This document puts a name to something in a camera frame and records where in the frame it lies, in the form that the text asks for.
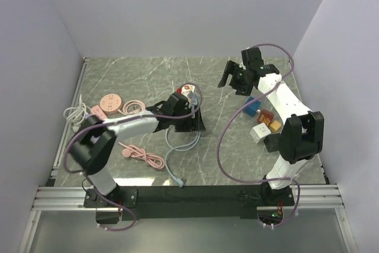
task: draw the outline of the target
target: marble surface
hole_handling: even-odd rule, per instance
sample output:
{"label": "marble surface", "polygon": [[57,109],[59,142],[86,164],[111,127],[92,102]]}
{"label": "marble surface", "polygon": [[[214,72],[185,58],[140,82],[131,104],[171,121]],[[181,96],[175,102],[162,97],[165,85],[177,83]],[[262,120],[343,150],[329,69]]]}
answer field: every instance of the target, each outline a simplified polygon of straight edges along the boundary
{"label": "marble surface", "polygon": [[[83,101],[90,107],[99,104],[108,93],[120,95],[123,102],[142,100],[153,105],[167,100],[183,82],[195,82],[204,94],[201,107],[203,121],[207,131],[202,133],[198,145],[188,152],[174,152],[168,159],[171,171],[182,178],[186,185],[229,185],[235,184],[226,178],[217,166],[216,146],[219,135],[229,118],[243,105],[247,97],[235,95],[229,86],[217,88],[228,59],[239,62],[238,57],[121,57],[91,58],[87,63],[80,93]],[[285,58],[267,58],[284,73],[290,65]],[[290,75],[286,83],[299,96],[294,77]],[[259,95],[257,90],[253,97]],[[260,109],[273,110],[268,100],[262,100]],[[256,126],[256,116],[241,114],[228,129],[221,144],[221,161],[225,170],[236,178],[256,180],[262,178],[273,167],[279,153],[268,153],[264,143],[256,144],[249,132]],[[195,133],[170,132],[173,145],[193,140]],[[165,143],[165,132],[149,133],[128,139],[125,144],[145,148],[162,157],[169,150]],[[108,161],[108,169],[120,185],[175,185],[163,170],[156,170],[143,161],[123,158],[122,147],[115,145]],[[69,167],[78,168],[72,158]],[[79,186],[83,177],[68,174],[60,167],[55,186]],[[320,159],[315,156],[305,164],[298,177],[301,184],[325,184]]]}

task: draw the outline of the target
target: blue cube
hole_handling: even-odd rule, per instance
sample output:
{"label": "blue cube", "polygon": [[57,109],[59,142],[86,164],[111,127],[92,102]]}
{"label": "blue cube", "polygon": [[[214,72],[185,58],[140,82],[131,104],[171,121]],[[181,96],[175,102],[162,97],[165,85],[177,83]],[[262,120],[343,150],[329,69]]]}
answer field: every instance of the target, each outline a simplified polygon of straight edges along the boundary
{"label": "blue cube", "polygon": [[[250,96],[249,99],[246,101],[246,103],[252,100],[254,100],[254,98]],[[243,109],[243,112],[253,117],[260,105],[261,105],[261,102],[256,101],[253,104],[247,106],[245,109]]]}

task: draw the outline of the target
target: red object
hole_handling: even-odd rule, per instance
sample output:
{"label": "red object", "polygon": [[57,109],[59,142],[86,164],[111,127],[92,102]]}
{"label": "red object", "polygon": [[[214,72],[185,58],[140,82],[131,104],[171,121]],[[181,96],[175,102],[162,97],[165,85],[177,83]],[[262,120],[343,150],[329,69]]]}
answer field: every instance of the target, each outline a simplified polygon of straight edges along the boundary
{"label": "red object", "polygon": [[263,109],[261,113],[259,114],[258,119],[256,119],[256,121],[258,123],[265,123],[266,126],[269,126],[273,119],[274,119],[274,114],[271,113],[270,111],[267,111],[266,109]]}

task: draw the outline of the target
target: black wire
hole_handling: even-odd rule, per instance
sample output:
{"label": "black wire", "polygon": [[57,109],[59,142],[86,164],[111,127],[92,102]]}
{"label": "black wire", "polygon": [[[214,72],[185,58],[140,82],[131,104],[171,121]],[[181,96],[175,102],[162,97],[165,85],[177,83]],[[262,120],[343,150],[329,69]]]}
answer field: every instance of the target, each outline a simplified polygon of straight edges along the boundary
{"label": "black wire", "polygon": [[84,185],[83,185],[83,183],[84,183],[85,180],[87,180],[87,178],[84,178],[84,180],[82,181],[82,188],[83,188],[84,192],[86,192],[86,194],[89,195],[88,192],[87,192],[87,190],[84,189]]}

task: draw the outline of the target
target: purple cable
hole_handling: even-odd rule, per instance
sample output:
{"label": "purple cable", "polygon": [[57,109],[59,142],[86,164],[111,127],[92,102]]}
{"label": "purple cable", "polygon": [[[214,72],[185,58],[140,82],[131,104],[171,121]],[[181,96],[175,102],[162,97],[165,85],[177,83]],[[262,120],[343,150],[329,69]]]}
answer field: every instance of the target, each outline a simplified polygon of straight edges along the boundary
{"label": "purple cable", "polygon": [[[182,88],[184,85],[193,85],[196,87],[196,90],[198,91],[199,93],[199,99],[200,99],[200,103],[198,104],[198,106],[195,108],[195,110],[193,110],[192,112],[190,112],[189,114],[187,115],[184,115],[184,116],[178,116],[178,117],[173,117],[173,116],[164,116],[164,115],[142,115],[142,116],[135,116],[135,117],[131,117],[131,118],[126,118],[126,119],[121,119],[119,121],[113,121],[113,122],[110,122],[110,123],[102,123],[102,124],[96,124],[94,126],[90,126],[90,127],[86,127],[85,129],[81,130],[79,133],[77,133],[76,135],[74,135],[74,137],[70,140],[70,142],[67,144],[67,148],[65,150],[65,152],[63,153],[63,156],[62,156],[62,162],[63,162],[63,167],[64,169],[68,172],[68,173],[71,173],[71,174],[74,174],[74,173],[79,173],[79,172],[84,172],[83,169],[79,169],[79,170],[70,170],[67,166],[67,155],[68,153],[70,152],[70,149],[71,147],[73,146],[73,144],[85,133],[87,133],[88,131],[90,130],[94,130],[94,129],[97,129],[99,127],[107,127],[107,126],[115,126],[117,124],[122,124],[122,123],[126,123],[128,121],[133,121],[133,120],[137,120],[137,119],[142,119],[142,118],[163,118],[163,119],[174,119],[174,120],[180,120],[180,119],[185,119],[185,118],[188,118],[190,116],[192,116],[193,114],[195,114],[199,108],[201,107],[201,105],[203,104],[203,94],[201,93],[201,90],[200,90],[200,87],[195,84],[195,83],[190,83],[190,82],[187,82],[187,83],[184,83],[180,88]],[[94,186],[94,184],[92,183],[91,179],[85,175],[86,179],[89,181],[89,183]],[[103,199],[104,201],[106,201],[107,203],[110,203],[112,204],[113,206],[115,207],[121,207],[123,210],[126,210],[128,213],[130,213],[133,217],[133,221],[131,222],[131,224],[129,224],[128,226],[124,227],[124,228],[108,228],[104,225],[100,225],[100,227],[106,229],[106,230],[109,230],[109,231],[123,231],[123,230],[127,230],[127,229],[130,229],[137,221],[137,216],[136,214],[134,213],[134,211],[128,209],[127,207],[124,207],[120,204],[117,204],[107,198],[105,198],[100,192],[99,190],[94,186],[94,189],[96,191],[96,193],[100,196],[101,199]]]}
{"label": "purple cable", "polygon": [[[261,46],[277,47],[278,49],[282,50],[288,56],[289,61],[290,61],[290,65],[291,65],[291,69],[290,69],[290,71],[288,71],[286,74],[284,74],[282,76],[282,80],[285,79],[288,75],[290,75],[292,73],[292,71],[294,70],[295,64],[294,64],[294,59],[292,58],[292,56],[290,55],[289,52],[287,52],[283,47],[281,47],[281,46],[279,46],[277,44],[271,44],[271,43],[257,44],[257,45],[252,46],[252,47],[261,47]],[[291,178],[288,178],[288,177],[284,177],[284,178],[272,178],[272,179],[264,179],[264,180],[255,180],[255,181],[241,180],[241,179],[232,177],[231,175],[229,175],[225,171],[225,169],[221,165],[220,147],[221,147],[221,142],[223,141],[223,138],[224,138],[224,135],[225,135],[227,129],[229,128],[229,126],[231,125],[231,123],[233,122],[233,120],[239,115],[239,113],[241,113],[242,110],[245,109],[247,106],[249,106],[251,104],[254,104],[258,100],[263,99],[267,95],[269,95],[272,92],[274,92],[279,87],[280,83],[281,83],[281,81],[279,81],[277,84],[275,84],[275,86],[273,87],[273,89],[271,89],[270,91],[268,91],[268,92],[266,92],[266,93],[258,96],[257,98],[255,98],[252,101],[246,103],[245,105],[243,105],[242,107],[240,107],[238,109],[238,111],[231,117],[231,119],[228,121],[228,123],[226,124],[225,128],[223,129],[223,131],[222,131],[222,133],[221,133],[221,135],[219,137],[219,141],[217,143],[217,149],[216,149],[217,164],[219,165],[219,168],[220,168],[221,172],[227,178],[229,178],[229,179],[231,179],[233,181],[236,181],[236,182],[239,182],[239,183],[244,183],[244,184],[260,184],[260,183],[263,183],[263,182],[287,180],[287,181],[292,181],[293,183],[295,183],[297,185],[297,199],[296,199],[296,203],[295,203],[295,206],[294,206],[292,212],[290,213],[290,215],[285,220],[283,220],[281,223],[275,225],[275,227],[276,226],[281,226],[281,225],[287,223],[295,215],[296,209],[297,209],[299,201],[300,201],[300,185],[299,185],[299,183],[295,179],[291,179]]]}

